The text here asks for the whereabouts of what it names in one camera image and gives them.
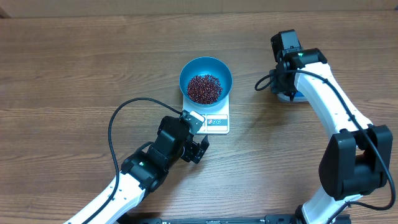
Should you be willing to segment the blue plastic measuring scoop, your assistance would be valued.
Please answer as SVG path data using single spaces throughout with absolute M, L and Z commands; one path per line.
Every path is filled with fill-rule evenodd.
M 298 92 L 296 92 L 295 97 L 296 98 L 303 98 L 304 95 L 301 92 L 298 91 Z

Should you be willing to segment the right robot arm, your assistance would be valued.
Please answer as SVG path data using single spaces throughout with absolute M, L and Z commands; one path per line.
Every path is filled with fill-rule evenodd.
M 271 91 L 281 101 L 307 102 L 329 138 L 318 175 L 321 186 L 295 212 L 296 223 L 336 223 L 347 207 L 388 210 L 396 200 L 389 172 L 393 136 L 375 126 L 346 96 L 319 49 L 304 49 L 294 30 L 271 38 Z

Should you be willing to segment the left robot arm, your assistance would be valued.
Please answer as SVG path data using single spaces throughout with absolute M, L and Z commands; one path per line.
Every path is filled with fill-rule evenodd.
M 112 182 L 67 223 L 115 223 L 158 189 L 179 159 L 199 163 L 209 146 L 208 137 L 200 143 L 193 137 L 204 122 L 205 117 L 194 111 L 178 118 L 165 116 L 157 139 L 126 158 Z

